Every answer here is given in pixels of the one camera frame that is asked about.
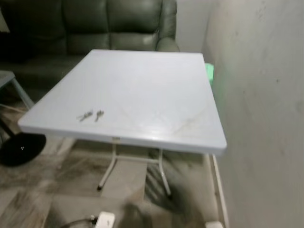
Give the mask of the white folding table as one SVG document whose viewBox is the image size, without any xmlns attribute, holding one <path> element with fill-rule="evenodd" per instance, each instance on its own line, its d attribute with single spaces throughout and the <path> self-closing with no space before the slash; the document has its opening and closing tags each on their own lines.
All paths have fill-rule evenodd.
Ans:
<svg viewBox="0 0 304 228">
<path fill-rule="evenodd" d="M 219 111 L 201 53 L 94 49 L 18 120 L 21 131 L 112 145 L 111 162 L 97 188 L 104 187 L 118 145 L 156 148 L 166 195 L 165 150 L 221 155 L 227 149 Z M 104 115 L 95 122 L 97 111 Z M 82 122 L 88 111 L 93 115 Z"/>
</svg>

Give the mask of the silver key bunch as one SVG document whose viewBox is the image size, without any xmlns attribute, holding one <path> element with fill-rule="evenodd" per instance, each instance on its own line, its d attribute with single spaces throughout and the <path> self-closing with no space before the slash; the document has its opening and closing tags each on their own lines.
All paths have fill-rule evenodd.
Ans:
<svg viewBox="0 0 304 228">
<path fill-rule="evenodd" d="M 91 117 L 93 114 L 94 114 L 93 111 L 88 111 L 84 115 L 80 116 L 78 119 L 80 122 L 82 122 L 83 120 Z"/>
</svg>

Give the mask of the white power strip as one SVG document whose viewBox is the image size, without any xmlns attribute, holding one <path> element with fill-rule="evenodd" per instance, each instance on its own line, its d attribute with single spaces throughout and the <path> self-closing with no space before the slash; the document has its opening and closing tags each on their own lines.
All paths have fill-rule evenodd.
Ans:
<svg viewBox="0 0 304 228">
<path fill-rule="evenodd" d="M 108 211 L 101 211 L 95 220 L 94 228 L 114 228 L 115 214 Z"/>
</svg>

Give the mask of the dark green leather sofa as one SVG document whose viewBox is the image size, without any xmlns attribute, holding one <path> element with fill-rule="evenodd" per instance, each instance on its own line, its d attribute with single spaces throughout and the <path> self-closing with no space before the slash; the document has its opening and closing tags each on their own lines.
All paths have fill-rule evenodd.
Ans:
<svg viewBox="0 0 304 228">
<path fill-rule="evenodd" d="M 91 50 L 179 52 L 176 0 L 0 0 L 0 70 L 48 91 Z"/>
</svg>

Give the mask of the black round base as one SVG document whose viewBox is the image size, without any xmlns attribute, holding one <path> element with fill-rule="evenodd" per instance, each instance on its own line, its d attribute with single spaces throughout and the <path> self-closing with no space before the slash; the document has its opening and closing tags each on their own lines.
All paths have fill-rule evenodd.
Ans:
<svg viewBox="0 0 304 228">
<path fill-rule="evenodd" d="M 19 133 L 0 146 L 0 165 L 20 166 L 41 154 L 47 138 L 42 134 Z"/>
</svg>

